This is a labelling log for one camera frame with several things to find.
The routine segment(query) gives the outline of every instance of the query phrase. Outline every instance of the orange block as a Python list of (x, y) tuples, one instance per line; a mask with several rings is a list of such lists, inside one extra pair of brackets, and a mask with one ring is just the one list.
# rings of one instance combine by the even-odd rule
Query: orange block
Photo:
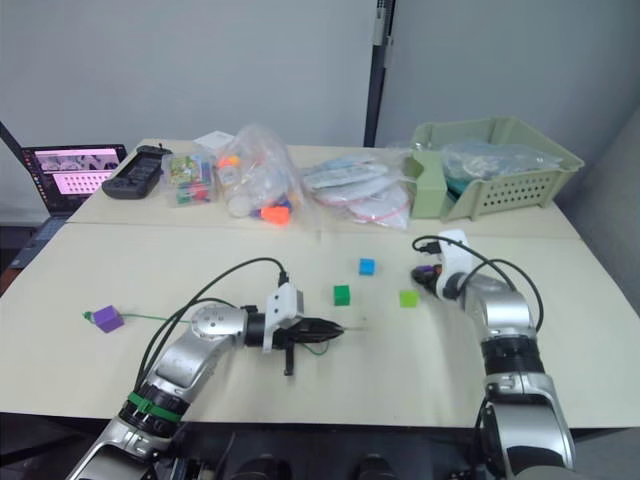
[(264, 207), (260, 210), (260, 216), (267, 222), (275, 223), (276, 225), (287, 225), (290, 213), (287, 207)]

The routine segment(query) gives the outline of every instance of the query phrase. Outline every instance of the clear plastic bag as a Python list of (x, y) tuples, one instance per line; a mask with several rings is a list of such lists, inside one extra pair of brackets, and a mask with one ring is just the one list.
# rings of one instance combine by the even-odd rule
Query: clear plastic bag
[(445, 176), (461, 182), (558, 168), (562, 161), (525, 145), (492, 145), (479, 140), (445, 145), (440, 155)]
[(399, 183), (347, 205), (358, 223), (376, 223), (383, 227), (406, 230), (409, 226), (411, 201), (406, 189)]
[(216, 156), (218, 180), (232, 216), (271, 221), (278, 213), (275, 223), (284, 225), (288, 217), (281, 214), (286, 207), (296, 217), (315, 219), (287, 146), (269, 129), (261, 125), (243, 127)]
[(305, 187), (340, 218), (406, 229), (410, 198), (400, 165), (406, 151), (347, 155), (303, 170)]

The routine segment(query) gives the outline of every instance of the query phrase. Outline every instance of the blue cube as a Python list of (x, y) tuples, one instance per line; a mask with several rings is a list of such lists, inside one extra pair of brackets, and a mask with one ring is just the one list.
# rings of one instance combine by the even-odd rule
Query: blue cube
[(373, 275), (376, 271), (376, 261), (373, 258), (360, 259), (360, 275)]

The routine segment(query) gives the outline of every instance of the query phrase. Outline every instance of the green cube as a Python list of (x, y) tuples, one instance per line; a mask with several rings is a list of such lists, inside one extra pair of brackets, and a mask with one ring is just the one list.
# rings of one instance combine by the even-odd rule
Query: green cube
[(416, 308), (420, 295), (415, 290), (400, 290), (400, 306), (402, 308)]
[(351, 303), (349, 285), (336, 285), (333, 287), (333, 304), (336, 307), (344, 307)]

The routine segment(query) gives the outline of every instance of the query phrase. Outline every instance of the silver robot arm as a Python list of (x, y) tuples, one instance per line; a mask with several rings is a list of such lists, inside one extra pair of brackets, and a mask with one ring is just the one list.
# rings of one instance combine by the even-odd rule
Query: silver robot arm
[[(473, 258), (456, 245), (469, 246), (464, 232), (450, 230), (438, 237), (452, 241), (437, 240), (421, 249), (414, 242), (419, 251), (437, 253), (440, 263), (418, 267), (412, 276), (437, 297), (458, 304), (475, 321), (486, 372), (480, 418), (487, 468), (508, 480), (577, 478), (571, 472), (575, 457), (571, 433), (540, 359), (525, 298), (502, 280), (480, 274), (467, 280)], [(546, 473), (536, 477), (536, 470)], [(557, 476), (549, 476), (549, 471)]]
[[(167, 348), (139, 388), (129, 394), (67, 480), (155, 478), (154, 461), (169, 448), (182, 416), (226, 352), (244, 345), (261, 347), (265, 353), (286, 349), (286, 372), (291, 374), (294, 343), (316, 341), (309, 332), (322, 330), (327, 338), (342, 333), (333, 322), (304, 319), (302, 305), (302, 293), (287, 282), (269, 296), (265, 314), (217, 303), (199, 308), (191, 328)], [(292, 325), (296, 319), (301, 320)], [(304, 324), (302, 331), (296, 330), (300, 324)]]
[(573, 440), (540, 360), (526, 300), (504, 282), (481, 275), (463, 296), (484, 357), (482, 439), (489, 470), (512, 479), (540, 465), (573, 469)]

